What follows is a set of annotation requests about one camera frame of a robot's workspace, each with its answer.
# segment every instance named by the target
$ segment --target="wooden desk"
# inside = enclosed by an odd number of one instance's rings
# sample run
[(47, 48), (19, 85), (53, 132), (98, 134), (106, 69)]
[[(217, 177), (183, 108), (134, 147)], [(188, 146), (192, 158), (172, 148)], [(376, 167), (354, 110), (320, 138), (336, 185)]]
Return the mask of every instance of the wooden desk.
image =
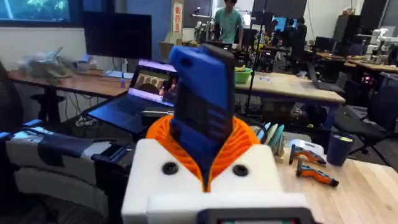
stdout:
[(61, 78), (60, 85), (51, 85), (44, 78), (33, 78), (30, 75), (24, 75), (19, 70), (9, 71), (9, 77), (16, 83), (23, 83), (27, 85), (40, 86), (44, 88), (54, 88), (56, 90), (69, 91), (73, 93), (85, 94), (90, 96), (98, 96), (109, 98), (118, 96), (127, 91), (130, 80), (126, 80), (126, 88), (120, 88), (118, 78), (100, 77), (101, 70), (94, 70), (93, 73), (98, 73), (97, 76), (93, 75), (77, 75), (71, 73), (71, 77)]
[[(235, 84), (235, 89), (248, 90), (250, 78), (246, 84)], [(344, 104), (345, 99), (333, 91), (319, 90), (307, 78), (282, 73), (256, 72), (252, 91), (260, 93), (273, 93), (277, 95), (292, 96), (307, 100), (327, 101), (330, 103)]]
[(362, 66), (364, 68), (373, 70), (375, 72), (392, 72), (392, 73), (398, 73), (398, 68), (397, 67), (392, 67), (389, 65), (374, 65), (370, 63), (365, 63), (360, 60), (348, 60), (349, 63), (353, 63), (359, 66)]
[(268, 45), (263, 45), (261, 47), (261, 49), (262, 50), (271, 50), (271, 51), (275, 51), (275, 52), (290, 52), (290, 50), (285, 47), (274, 47), (274, 46), (268, 46)]
[(297, 178), (297, 160), (290, 166), (290, 149), (285, 148), (285, 161), (278, 164), (285, 192), (302, 192), (312, 215), (324, 224), (397, 223), (398, 173), (391, 167), (348, 159), (344, 166), (310, 165), (340, 182), (335, 189), (308, 177)]
[(346, 62), (346, 63), (344, 63), (344, 66), (351, 67), (351, 68), (355, 68), (355, 67), (356, 67), (356, 64), (350, 63), (350, 62)]
[(319, 90), (315, 88), (311, 80), (298, 78), (294, 75), (281, 73), (257, 72), (252, 90), (250, 91), (249, 78), (246, 84), (235, 84), (236, 93), (251, 94), (263, 98), (272, 98), (277, 101), (290, 101), (308, 103), (329, 107), (329, 113), (323, 125), (325, 129), (331, 129), (335, 122), (335, 111), (345, 99), (333, 91)]
[[(51, 85), (44, 78), (33, 78), (30, 75), (24, 75), (19, 70), (11, 70), (8, 73), (9, 78), (16, 83), (44, 88), (47, 104), (42, 105), (42, 109), (46, 111), (49, 121), (52, 123), (60, 122), (57, 90), (102, 98), (112, 98), (127, 91), (130, 80), (126, 80), (126, 88), (120, 88), (118, 78), (100, 77), (101, 74), (102, 71), (100, 70), (92, 71), (91, 75), (77, 75), (71, 72), (70, 77), (60, 79), (61, 84)], [(46, 120), (47, 115), (39, 119)]]
[[(312, 54), (312, 50), (305, 49), (306, 52)], [(343, 56), (338, 56), (334, 54), (330, 54), (328, 52), (317, 52), (317, 55), (321, 58), (328, 59), (328, 60), (333, 60), (333, 59), (341, 59), (344, 60), (345, 58)]]

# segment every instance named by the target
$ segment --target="man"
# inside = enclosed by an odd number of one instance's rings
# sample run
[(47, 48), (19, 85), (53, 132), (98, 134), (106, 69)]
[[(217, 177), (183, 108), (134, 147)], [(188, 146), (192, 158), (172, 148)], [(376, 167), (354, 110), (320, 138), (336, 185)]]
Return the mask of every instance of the man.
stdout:
[(293, 45), (294, 33), (296, 31), (296, 28), (294, 28), (293, 26), (294, 20), (292, 18), (288, 18), (286, 23), (287, 27), (284, 29), (283, 33), (284, 46), (291, 47)]
[(223, 29), (221, 40), (227, 44), (233, 44), (235, 40), (236, 29), (239, 28), (239, 45), (242, 48), (243, 40), (243, 21), (240, 13), (234, 9), (238, 0), (224, 0), (225, 8), (216, 12), (215, 28), (216, 40), (219, 39), (220, 29)]
[(294, 34), (292, 44), (292, 58), (293, 58), (293, 70), (298, 73), (300, 70), (300, 62), (304, 55), (305, 37), (307, 36), (307, 26), (304, 25), (305, 19), (303, 17), (297, 19), (297, 30)]

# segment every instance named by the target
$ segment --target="laptop screen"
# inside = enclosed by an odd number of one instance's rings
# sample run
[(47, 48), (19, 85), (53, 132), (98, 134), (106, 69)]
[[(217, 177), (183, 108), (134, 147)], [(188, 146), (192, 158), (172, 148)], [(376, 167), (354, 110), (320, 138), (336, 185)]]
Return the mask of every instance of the laptop screen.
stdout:
[(163, 105), (174, 106), (177, 87), (178, 75), (172, 65), (140, 60), (128, 93)]

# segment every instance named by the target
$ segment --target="sign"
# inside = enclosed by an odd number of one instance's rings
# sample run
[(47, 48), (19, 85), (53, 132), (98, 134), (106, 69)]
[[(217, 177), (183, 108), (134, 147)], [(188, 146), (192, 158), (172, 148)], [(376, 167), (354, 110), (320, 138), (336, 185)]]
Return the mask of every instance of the sign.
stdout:
[(173, 8), (173, 32), (182, 33), (182, 4), (175, 2)]

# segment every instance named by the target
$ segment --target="black screw hole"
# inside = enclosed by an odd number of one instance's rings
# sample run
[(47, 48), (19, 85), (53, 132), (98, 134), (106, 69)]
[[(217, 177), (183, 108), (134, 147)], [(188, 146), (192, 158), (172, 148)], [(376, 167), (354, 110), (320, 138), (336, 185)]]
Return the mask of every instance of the black screw hole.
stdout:
[(166, 162), (162, 167), (162, 171), (166, 175), (174, 175), (178, 172), (178, 165), (175, 162)]
[(249, 174), (248, 168), (244, 165), (235, 165), (233, 167), (233, 172), (238, 177), (245, 177)]

